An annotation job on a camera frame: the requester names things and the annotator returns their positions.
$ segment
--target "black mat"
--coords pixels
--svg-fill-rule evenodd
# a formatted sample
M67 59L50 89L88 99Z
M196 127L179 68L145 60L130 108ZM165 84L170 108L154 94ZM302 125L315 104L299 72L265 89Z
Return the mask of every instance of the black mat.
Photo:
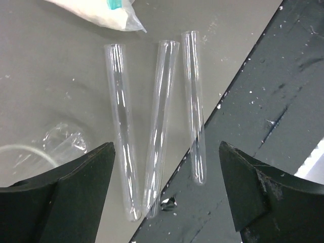
M132 241L240 243L220 142L294 174L323 136L324 0L284 1L206 123L207 184L194 185L185 156L162 195L177 206L144 220Z

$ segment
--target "white plastic bag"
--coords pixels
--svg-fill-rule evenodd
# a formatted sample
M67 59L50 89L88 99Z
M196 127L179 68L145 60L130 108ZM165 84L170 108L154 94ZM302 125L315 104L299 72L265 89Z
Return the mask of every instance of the white plastic bag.
M134 0L46 0L102 27L121 31L145 28L135 15Z

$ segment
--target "transparent test tube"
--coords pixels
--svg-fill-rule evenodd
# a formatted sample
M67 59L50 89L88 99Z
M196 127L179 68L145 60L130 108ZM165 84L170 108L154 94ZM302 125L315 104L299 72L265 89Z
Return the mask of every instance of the transparent test tube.
M175 63L180 43L159 42L153 95L151 134L147 152L146 176L143 197L143 214L148 218L157 215L161 181L167 148L167 123Z
M182 33L183 62L186 99L189 114L190 149L193 180L198 185L206 183L206 146L203 115L203 89L199 74L199 32Z
M125 45L105 45L105 56L125 213L129 221L137 221L141 218L141 202Z

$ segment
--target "black surface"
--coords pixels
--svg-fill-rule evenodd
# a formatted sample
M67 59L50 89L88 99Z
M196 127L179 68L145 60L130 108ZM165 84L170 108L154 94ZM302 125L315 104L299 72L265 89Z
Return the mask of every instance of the black surface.
M324 242L324 185L290 175L226 142L219 156L243 243Z
M0 242L95 242L114 158L113 143L106 143L58 168L0 188Z
M206 123L206 185L191 181L185 156L161 196L174 196L177 207L144 220L132 241L240 243L220 142L293 174L324 136L324 2L291 0L282 7Z

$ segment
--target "white object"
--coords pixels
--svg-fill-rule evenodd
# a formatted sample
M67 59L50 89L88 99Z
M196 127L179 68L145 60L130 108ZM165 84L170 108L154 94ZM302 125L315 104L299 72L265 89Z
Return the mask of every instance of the white object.
M123 0L122 7L110 9L107 0L46 0L94 24L121 31L143 30L135 15L132 2Z

